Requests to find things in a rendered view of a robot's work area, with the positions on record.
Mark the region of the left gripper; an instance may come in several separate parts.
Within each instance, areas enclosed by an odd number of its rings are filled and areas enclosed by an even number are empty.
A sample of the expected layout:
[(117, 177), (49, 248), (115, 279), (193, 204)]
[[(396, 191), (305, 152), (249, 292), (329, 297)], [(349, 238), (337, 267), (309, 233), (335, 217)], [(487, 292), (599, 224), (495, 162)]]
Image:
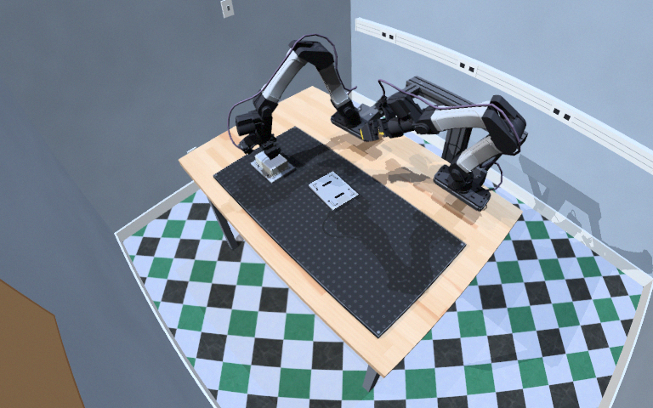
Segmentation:
[(384, 138), (389, 137), (392, 139), (402, 137), (405, 132), (400, 126), (400, 118), (398, 117), (391, 118), (389, 121), (386, 121), (385, 118), (372, 120), (361, 128), (361, 137), (364, 140), (378, 140), (378, 133), (383, 134)]

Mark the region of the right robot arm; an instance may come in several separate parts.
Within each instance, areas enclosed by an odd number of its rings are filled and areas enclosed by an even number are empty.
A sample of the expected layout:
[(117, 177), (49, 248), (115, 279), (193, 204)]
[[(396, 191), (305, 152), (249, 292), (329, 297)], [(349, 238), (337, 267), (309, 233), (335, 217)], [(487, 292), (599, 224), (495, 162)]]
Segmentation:
[[(296, 44), (297, 40), (292, 40), (288, 46), (289, 51)], [(301, 48), (300, 48), (301, 47)], [(304, 48), (303, 48), (304, 47)], [(369, 121), (360, 118), (358, 109), (353, 105), (351, 99), (346, 94), (344, 87), (335, 70), (333, 55), (317, 41), (299, 41), (294, 50), (287, 52), (287, 57), (271, 78), (269, 83), (262, 89), (262, 93), (253, 98), (253, 104), (256, 110), (249, 111), (246, 114), (236, 116), (236, 126), (239, 137), (247, 135), (239, 144), (243, 148), (243, 153), (250, 155), (253, 152), (252, 147), (263, 143), (256, 135), (256, 129), (259, 132), (266, 133), (272, 128), (273, 116), (278, 101), (284, 90), (291, 80), (296, 76), (300, 69), (307, 62), (315, 65), (322, 81), (324, 82), (332, 105), (337, 110), (331, 119), (342, 126), (361, 135), (360, 129)], [(289, 53), (289, 54), (288, 54)], [(331, 66), (330, 66), (331, 65)], [(261, 90), (262, 90), (261, 89)], [(259, 91), (261, 91), (259, 89)], [(258, 92), (259, 92), (258, 91)], [(356, 111), (357, 110), (357, 111)], [(268, 120), (268, 121), (267, 121)], [(340, 121), (341, 120), (341, 121)], [(345, 122), (344, 122), (345, 120)], [(257, 125), (258, 124), (258, 125)]]

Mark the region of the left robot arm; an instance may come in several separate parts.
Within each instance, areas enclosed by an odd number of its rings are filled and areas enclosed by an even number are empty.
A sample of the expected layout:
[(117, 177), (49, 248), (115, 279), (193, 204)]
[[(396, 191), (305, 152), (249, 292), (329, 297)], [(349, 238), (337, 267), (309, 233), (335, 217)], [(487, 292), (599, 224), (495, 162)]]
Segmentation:
[(494, 156), (502, 153), (513, 154), (519, 144), (503, 114), (488, 104), (494, 104), (503, 110), (514, 125), (519, 139), (526, 127), (524, 117), (501, 95), (493, 95), (491, 101), (479, 105), (438, 110), (431, 106), (421, 109), (410, 95), (402, 92), (386, 99), (387, 96), (381, 97), (375, 106), (380, 114), (385, 115), (386, 121), (396, 116), (400, 118), (400, 125), (406, 133), (415, 131), (423, 135), (439, 134), (455, 128), (487, 129), (487, 136), (468, 149), (462, 148), (453, 158), (451, 165), (443, 165), (434, 176), (437, 181), (477, 207), (483, 207), (491, 193), (473, 181), (473, 171)]

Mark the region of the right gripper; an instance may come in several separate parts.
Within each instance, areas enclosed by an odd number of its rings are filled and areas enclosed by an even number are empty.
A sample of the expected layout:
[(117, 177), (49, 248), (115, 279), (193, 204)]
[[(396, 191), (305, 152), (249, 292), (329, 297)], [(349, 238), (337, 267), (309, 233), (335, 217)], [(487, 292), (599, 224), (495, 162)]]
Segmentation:
[(267, 133), (262, 133), (259, 132), (258, 129), (256, 129), (256, 135), (259, 139), (262, 139), (263, 143), (259, 144), (259, 146), (262, 148), (264, 151), (265, 155), (269, 157), (270, 160), (274, 159), (277, 157), (281, 151), (281, 147), (276, 144), (274, 145), (274, 142), (276, 142), (276, 138), (273, 133), (271, 133), (272, 128), (269, 132)]

